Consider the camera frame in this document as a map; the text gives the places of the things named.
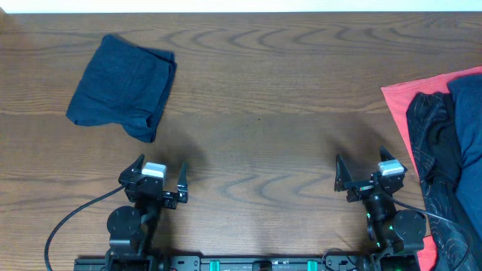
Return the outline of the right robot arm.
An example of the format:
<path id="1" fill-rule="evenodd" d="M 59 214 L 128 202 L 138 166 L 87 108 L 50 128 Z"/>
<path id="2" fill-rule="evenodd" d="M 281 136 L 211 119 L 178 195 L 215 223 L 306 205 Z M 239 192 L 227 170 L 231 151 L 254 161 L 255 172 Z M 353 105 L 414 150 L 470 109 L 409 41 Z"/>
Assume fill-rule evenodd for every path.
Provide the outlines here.
<path id="1" fill-rule="evenodd" d="M 393 193 L 403 188 L 407 168 L 384 147 L 370 178 L 355 181 L 343 158 L 336 156 L 334 190 L 347 192 L 348 202 L 362 202 L 366 210 L 368 237 L 376 248 L 347 261 L 354 270 L 419 270 L 417 252 L 424 249 L 426 217 L 405 208 L 397 210 Z"/>

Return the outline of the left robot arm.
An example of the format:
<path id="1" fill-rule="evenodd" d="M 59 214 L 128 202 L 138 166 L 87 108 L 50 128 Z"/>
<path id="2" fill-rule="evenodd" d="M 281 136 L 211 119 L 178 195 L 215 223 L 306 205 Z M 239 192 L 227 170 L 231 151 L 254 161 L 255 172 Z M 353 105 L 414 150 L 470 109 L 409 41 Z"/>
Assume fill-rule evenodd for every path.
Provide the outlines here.
<path id="1" fill-rule="evenodd" d="M 169 270 L 169 258 L 152 248 L 161 211 L 188 201 L 187 163 L 178 177 L 177 191 L 164 189 L 166 166 L 145 163 L 140 155 L 119 176 L 130 206 L 115 209 L 106 226 L 110 233 L 107 270 Z"/>

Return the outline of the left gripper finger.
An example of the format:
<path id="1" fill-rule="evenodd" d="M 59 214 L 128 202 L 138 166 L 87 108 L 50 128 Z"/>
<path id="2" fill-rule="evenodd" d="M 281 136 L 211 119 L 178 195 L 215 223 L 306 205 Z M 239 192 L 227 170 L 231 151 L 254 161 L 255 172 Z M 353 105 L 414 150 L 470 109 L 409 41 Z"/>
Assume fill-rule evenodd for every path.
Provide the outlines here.
<path id="1" fill-rule="evenodd" d="M 188 164 L 183 163 L 181 171 L 179 173 L 178 184 L 177 184 L 177 189 L 179 193 L 188 192 L 187 167 L 188 167 Z"/>
<path id="2" fill-rule="evenodd" d="M 139 157 L 128 167 L 127 172 L 131 175 L 141 175 L 144 160 L 145 155 L 140 154 Z"/>

